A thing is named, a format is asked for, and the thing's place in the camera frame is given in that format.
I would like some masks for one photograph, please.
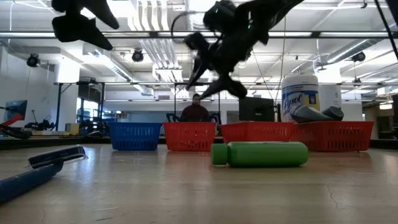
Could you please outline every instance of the security camera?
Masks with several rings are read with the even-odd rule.
[[[364,52],[360,52],[350,58],[353,62],[363,62],[366,59],[366,55]]]
[[[134,53],[132,54],[131,59],[134,62],[142,62],[144,59],[144,55],[142,54],[142,49],[134,49]]]
[[[26,61],[27,66],[31,68],[37,68],[40,66],[40,59],[38,54],[30,54],[30,57]]]

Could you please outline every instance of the red object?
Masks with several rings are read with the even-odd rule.
[[[304,143],[309,150],[341,152],[366,151],[373,121],[319,121],[295,124],[292,141]]]
[[[23,118],[23,116],[21,114],[17,114],[17,115],[15,115],[15,117],[9,119],[8,121],[3,122],[2,125],[10,126],[22,118]]]
[[[214,143],[213,122],[163,123],[167,148],[171,151],[210,151]]]
[[[293,123],[242,122],[221,125],[224,142],[236,141],[289,141]]]

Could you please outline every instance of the computer monitor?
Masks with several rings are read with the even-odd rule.
[[[240,121],[275,121],[274,100],[256,97],[239,99]]]
[[[25,120],[27,100],[8,101],[6,102],[6,108],[8,110],[4,114],[5,121],[15,117],[17,114],[22,115],[21,121]]]

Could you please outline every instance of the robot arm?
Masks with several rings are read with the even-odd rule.
[[[184,42],[192,50],[198,51],[193,71],[187,85],[189,89],[203,73],[215,70],[219,79],[214,81],[202,94],[201,99],[219,91],[227,90],[238,98],[244,98],[247,89],[231,79],[229,73],[239,61],[250,57],[257,43],[268,43],[268,32],[278,24],[286,14],[303,0],[253,0],[235,7],[231,1],[221,0],[209,9],[203,18],[205,26],[220,32],[221,36],[214,44],[209,44],[199,32],[189,35]]]

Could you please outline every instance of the gray object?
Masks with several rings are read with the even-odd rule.
[[[290,115],[297,123],[308,123],[314,121],[333,121],[333,118],[324,115],[314,108],[304,105],[293,106],[290,109]]]
[[[344,118],[344,113],[340,108],[331,106],[328,109],[322,111],[323,115],[331,117],[335,121],[342,121]]]

